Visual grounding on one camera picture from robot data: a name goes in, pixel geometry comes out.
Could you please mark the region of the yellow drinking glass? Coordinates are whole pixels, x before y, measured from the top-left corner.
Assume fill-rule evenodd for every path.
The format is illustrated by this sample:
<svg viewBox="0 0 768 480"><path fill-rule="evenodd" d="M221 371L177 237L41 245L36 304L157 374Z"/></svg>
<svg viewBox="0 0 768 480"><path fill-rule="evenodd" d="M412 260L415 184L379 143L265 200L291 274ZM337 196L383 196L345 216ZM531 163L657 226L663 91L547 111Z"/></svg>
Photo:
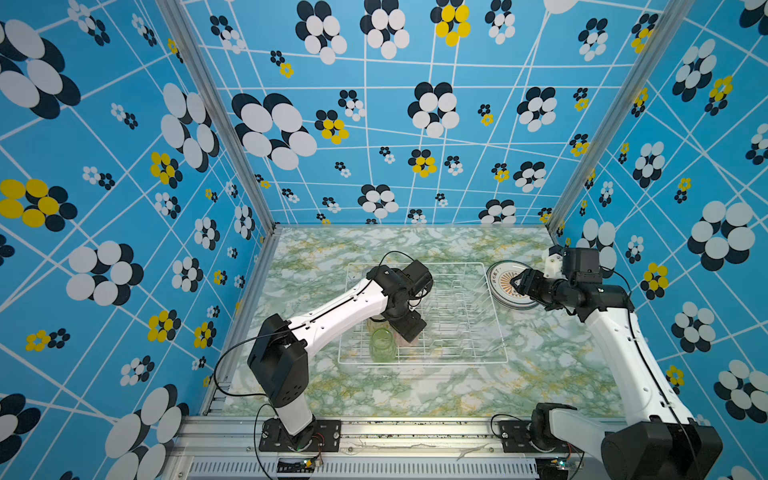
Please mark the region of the yellow drinking glass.
<svg viewBox="0 0 768 480"><path fill-rule="evenodd" d="M370 333L373 333L379 329L388 330L389 322L386 320L375 320L375 319L369 318L366 322L366 327Z"/></svg>

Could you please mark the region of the green drinking glass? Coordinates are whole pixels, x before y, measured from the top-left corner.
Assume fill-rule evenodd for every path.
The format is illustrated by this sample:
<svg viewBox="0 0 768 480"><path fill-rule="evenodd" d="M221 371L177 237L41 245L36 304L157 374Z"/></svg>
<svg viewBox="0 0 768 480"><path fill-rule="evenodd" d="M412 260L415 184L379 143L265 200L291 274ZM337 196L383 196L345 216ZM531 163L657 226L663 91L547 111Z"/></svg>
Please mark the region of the green drinking glass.
<svg viewBox="0 0 768 480"><path fill-rule="evenodd" d="M393 333L380 328L371 333L369 354L375 363L392 363L397 360L398 348Z"/></svg>

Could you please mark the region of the white plate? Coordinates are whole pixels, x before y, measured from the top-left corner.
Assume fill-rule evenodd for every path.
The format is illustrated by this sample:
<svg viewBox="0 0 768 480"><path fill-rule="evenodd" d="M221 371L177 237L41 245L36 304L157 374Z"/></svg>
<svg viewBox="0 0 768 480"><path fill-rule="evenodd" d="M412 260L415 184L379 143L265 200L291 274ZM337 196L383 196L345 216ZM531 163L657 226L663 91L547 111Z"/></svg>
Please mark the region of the white plate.
<svg viewBox="0 0 768 480"><path fill-rule="evenodd" d="M492 296L505 307L516 310L530 310L538 304L526 295L520 294L513 286L512 280L529 266L513 260L503 260L492 264L487 272L489 288Z"/></svg>

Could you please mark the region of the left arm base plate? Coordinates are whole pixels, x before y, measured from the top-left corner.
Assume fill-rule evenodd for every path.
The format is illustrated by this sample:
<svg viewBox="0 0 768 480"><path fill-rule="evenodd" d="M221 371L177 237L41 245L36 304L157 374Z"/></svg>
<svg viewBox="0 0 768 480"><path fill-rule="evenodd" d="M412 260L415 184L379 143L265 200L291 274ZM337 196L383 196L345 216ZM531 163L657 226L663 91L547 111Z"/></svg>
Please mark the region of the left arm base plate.
<svg viewBox="0 0 768 480"><path fill-rule="evenodd" d="M277 418L263 422L257 434L260 452L276 453L335 453L339 451L342 422L315 419L296 435L290 435Z"/></svg>

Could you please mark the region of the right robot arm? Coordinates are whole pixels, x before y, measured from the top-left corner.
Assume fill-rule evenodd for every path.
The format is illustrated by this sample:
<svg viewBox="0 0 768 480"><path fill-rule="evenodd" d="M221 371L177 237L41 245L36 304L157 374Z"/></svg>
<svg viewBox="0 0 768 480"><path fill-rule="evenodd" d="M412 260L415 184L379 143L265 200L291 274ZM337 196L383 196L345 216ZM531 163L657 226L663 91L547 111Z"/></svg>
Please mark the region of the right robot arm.
<svg viewBox="0 0 768 480"><path fill-rule="evenodd" d="M666 380L641 333L629 293L603 281L594 249L550 249L544 270L527 268L509 282L547 310L564 310L584 324L618 387L626 425L612 431L576 408L540 402L529 427L541 451L561 443L599 460L612 479L703 479L723 450L711 426L701 426Z"/></svg>

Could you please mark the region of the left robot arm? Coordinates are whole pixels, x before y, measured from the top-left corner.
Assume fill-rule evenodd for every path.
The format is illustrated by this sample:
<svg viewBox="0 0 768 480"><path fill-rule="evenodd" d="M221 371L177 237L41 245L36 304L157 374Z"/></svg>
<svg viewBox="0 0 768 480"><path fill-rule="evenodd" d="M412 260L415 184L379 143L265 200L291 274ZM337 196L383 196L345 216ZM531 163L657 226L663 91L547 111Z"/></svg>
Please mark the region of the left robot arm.
<svg viewBox="0 0 768 480"><path fill-rule="evenodd" d="M416 305L433 285L430 270L418 260L402 269L381 264L350 290L314 310L290 319L273 314L262 322L247 365L292 439L314 433L316 418L305 390L316 354L374 317L387 322L403 340L415 340L426 327Z"/></svg>

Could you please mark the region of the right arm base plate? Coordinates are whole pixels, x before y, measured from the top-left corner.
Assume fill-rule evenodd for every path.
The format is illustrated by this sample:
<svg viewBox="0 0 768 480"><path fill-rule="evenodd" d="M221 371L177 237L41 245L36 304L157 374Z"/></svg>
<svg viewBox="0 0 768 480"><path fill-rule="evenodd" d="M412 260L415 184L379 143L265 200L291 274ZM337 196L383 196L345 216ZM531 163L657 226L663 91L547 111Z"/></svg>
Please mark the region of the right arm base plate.
<svg viewBox="0 0 768 480"><path fill-rule="evenodd" d="M569 443L547 436L530 421L516 419L494 420L493 433L501 441L505 453L547 454L555 456L579 455L580 449Z"/></svg>

